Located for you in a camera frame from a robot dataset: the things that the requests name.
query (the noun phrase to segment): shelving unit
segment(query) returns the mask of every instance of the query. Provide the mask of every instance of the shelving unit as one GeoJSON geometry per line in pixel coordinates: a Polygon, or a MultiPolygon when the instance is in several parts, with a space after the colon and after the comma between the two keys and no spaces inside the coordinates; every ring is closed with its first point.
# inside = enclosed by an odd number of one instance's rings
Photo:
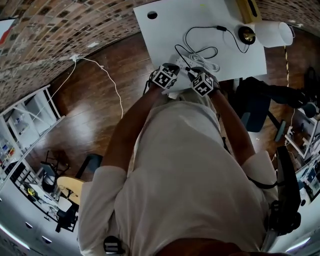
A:
{"type": "Polygon", "coordinates": [[[320,125],[318,125],[319,120],[314,117],[308,118],[302,108],[298,108],[297,115],[299,115],[299,125],[303,125],[304,130],[309,135],[308,138],[303,138],[305,148],[300,148],[299,145],[290,137],[290,131],[284,136],[288,142],[296,149],[303,160],[311,157],[310,146],[315,138],[315,135],[320,133],[320,125]]]}
{"type": "Polygon", "coordinates": [[[34,91],[0,113],[0,191],[20,163],[35,175],[26,156],[65,117],[49,102],[49,86],[34,91]],[[6,169],[13,164],[6,175],[6,169]]]}

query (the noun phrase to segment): wooden floor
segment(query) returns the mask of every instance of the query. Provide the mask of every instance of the wooden floor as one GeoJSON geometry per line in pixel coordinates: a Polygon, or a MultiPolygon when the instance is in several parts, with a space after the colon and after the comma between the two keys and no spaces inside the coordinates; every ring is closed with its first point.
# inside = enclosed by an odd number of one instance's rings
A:
{"type": "MultiPolygon", "coordinates": [[[[301,88],[306,69],[309,66],[316,70],[320,68],[320,38],[300,30],[295,35],[294,44],[287,48],[290,87],[301,88]]],[[[284,48],[266,48],[265,54],[268,74],[257,78],[270,85],[286,86],[284,48]]],[[[154,70],[140,33],[106,47],[89,59],[99,62],[109,71],[122,97],[124,111],[142,95],[145,82],[154,70]]],[[[51,92],[62,84],[72,69],[69,68],[52,83],[51,92]]],[[[66,118],[36,145],[27,160],[36,170],[40,161],[45,159],[47,150],[62,152],[63,161],[71,166],[67,174],[74,176],[87,154],[104,154],[121,117],[119,98],[107,74],[96,64],[83,60],[76,65],[74,73],[53,100],[66,118]]],[[[290,123],[293,113],[290,107],[272,103],[270,111],[278,120],[290,123]]],[[[268,150],[273,156],[275,134],[276,129],[267,118],[261,132],[250,134],[254,148],[257,151],[268,150]]],[[[87,171],[82,176],[85,181],[91,178],[92,174],[87,171]]]]}

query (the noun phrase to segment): white wall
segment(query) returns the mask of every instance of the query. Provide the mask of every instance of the white wall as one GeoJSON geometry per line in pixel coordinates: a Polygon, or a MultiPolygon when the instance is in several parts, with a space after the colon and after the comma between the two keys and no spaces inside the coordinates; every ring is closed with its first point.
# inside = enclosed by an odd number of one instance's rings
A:
{"type": "Polygon", "coordinates": [[[50,256],[81,255],[77,242],[78,223],[74,232],[62,228],[57,233],[57,223],[52,219],[46,220],[46,215],[21,193],[11,180],[6,182],[0,198],[0,223],[30,248],[50,256]],[[25,222],[30,223],[33,228],[27,228],[25,222]],[[52,243],[44,243],[42,236],[50,239],[52,243]]]}

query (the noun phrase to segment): yellow object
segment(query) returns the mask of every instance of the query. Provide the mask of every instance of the yellow object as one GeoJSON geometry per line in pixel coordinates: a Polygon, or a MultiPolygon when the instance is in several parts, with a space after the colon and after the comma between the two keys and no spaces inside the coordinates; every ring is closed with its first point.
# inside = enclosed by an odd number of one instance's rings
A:
{"type": "Polygon", "coordinates": [[[68,196],[69,191],[72,191],[68,199],[80,205],[82,185],[85,183],[83,180],[69,176],[61,176],[57,179],[56,183],[65,196],[68,196]]]}
{"type": "Polygon", "coordinates": [[[30,196],[35,196],[36,195],[36,192],[32,189],[32,188],[28,188],[28,194],[30,196]]]}
{"type": "Polygon", "coordinates": [[[256,0],[236,0],[236,3],[240,9],[244,24],[262,21],[256,0]]]}

